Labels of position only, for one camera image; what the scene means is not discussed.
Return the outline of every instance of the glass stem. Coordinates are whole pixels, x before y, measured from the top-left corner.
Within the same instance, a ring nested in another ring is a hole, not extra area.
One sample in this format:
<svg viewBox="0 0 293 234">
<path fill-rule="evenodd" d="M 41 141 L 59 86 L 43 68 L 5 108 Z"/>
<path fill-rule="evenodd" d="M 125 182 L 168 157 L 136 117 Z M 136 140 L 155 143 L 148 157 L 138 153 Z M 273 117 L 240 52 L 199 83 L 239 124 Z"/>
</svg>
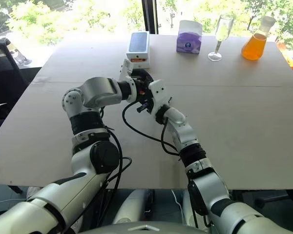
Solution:
<svg viewBox="0 0 293 234">
<path fill-rule="evenodd" d="M 221 44 L 221 41 L 219 40 L 219 41 L 217 42 L 217 46 L 216 46 L 216 49 L 215 49 L 215 53 L 216 53 L 216 54 L 218 53 L 218 50 L 219 50 L 220 44 Z"/>
</svg>

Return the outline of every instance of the white cap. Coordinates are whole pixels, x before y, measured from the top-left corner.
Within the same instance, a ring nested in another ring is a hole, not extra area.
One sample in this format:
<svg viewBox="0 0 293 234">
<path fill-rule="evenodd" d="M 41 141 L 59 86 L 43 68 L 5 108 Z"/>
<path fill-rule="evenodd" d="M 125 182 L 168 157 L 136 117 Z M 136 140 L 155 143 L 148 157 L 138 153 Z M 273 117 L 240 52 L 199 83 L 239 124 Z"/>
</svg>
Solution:
<svg viewBox="0 0 293 234">
<path fill-rule="evenodd" d="M 263 16 L 260 21 L 260 26 L 271 28 L 275 23 L 275 19 L 270 16 Z"/>
</svg>

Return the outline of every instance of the glass base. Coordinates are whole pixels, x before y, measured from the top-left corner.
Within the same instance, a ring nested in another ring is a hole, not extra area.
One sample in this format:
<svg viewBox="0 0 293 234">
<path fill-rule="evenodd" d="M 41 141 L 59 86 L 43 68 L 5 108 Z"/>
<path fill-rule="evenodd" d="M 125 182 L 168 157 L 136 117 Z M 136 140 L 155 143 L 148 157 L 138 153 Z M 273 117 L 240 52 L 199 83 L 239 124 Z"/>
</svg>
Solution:
<svg viewBox="0 0 293 234">
<path fill-rule="evenodd" d="M 211 61 L 214 61 L 214 62 L 221 60 L 220 53 L 211 52 L 211 53 L 209 53 L 208 57 Z"/>
</svg>

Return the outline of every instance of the white table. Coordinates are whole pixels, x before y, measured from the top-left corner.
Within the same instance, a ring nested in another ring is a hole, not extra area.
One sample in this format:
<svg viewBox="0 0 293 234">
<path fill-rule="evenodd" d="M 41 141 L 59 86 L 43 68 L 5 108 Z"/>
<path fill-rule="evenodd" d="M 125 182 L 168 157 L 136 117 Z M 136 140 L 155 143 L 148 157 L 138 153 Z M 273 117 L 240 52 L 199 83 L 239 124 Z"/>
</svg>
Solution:
<svg viewBox="0 0 293 234">
<path fill-rule="evenodd" d="M 223 59 L 211 62 L 214 37 L 203 37 L 196 56 L 176 53 L 176 36 L 151 35 L 148 71 L 164 80 L 229 189 L 293 189 L 293 72 L 274 43 L 258 62 L 242 59 L 245 40 L 229 38 L 220 47 Z M 44 186 L 71 175 L 72 131 L 62 96 L 91 77 L 118 78 L 127 42 L 82 36 L 61 43 L 0 129 L 0 184 Z M 104 116 L 133 159 L 120 188 L 186 187 L 178 157 L 123 124 L 126 105 L 108 106 Z M 160 136 L 162 126 L 147 113 L 129 109 L 127 120 Z"/>
</svg>

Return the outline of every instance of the black chair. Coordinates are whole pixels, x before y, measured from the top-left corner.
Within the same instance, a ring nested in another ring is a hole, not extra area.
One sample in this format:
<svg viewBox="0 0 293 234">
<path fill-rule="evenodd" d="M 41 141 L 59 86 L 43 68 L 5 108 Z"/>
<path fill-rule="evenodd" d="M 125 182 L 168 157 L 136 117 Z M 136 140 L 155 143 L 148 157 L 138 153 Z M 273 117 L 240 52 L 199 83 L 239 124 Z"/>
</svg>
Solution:
<svg viewBox="0 0 293 234">
<path fill-rule="evenodd" d="M 254 201 L 254 205 L 260 209 L 263 209 L 265 204 L 268 202 L 281 201 L 286 199 L 291 199 L 293 201 L 293 189 L 287 190 L 287 194 L 284 195 L 274 195 L 257 198 Z"/>
<path fill-rule="evenodd" d="M 0 39 L 0 126 L 28 86 L 19 67 L 10 54 L 5 39 Z M 17 186 L 9 186 L 20 194 Z"/>
</svg>

